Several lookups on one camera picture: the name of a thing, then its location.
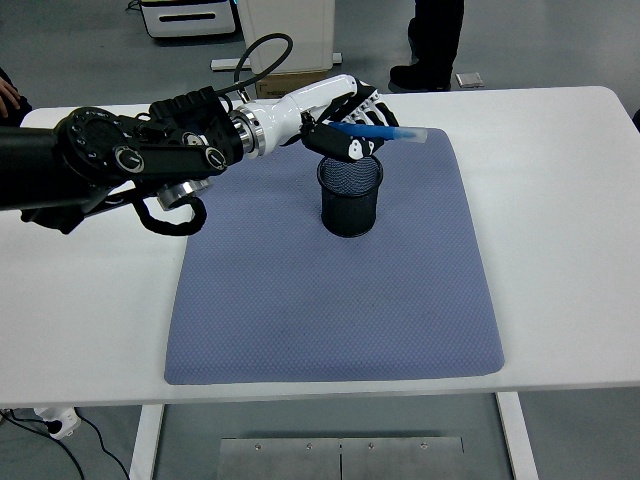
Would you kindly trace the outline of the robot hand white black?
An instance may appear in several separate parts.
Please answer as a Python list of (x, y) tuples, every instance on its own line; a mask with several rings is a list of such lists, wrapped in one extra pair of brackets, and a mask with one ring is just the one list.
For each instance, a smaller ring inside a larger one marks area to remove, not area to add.
[(255, 156), (301, 141), (309, 150), (352, 163), (372, 155), (384, 141), (341, 132), (332, 122), (398, 125), (375, 87), (346, 74), (295, 90), (272, 104), (257, 101), (252, 112), (258, 122)]

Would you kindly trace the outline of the person's hand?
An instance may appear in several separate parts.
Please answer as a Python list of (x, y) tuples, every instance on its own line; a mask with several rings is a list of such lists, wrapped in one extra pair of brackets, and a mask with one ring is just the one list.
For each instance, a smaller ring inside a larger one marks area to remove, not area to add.
[(20, 109), (21, 95), (7, 80), (0, 78), (0, 112), (2, 118), (8, 118), (10, 113)]

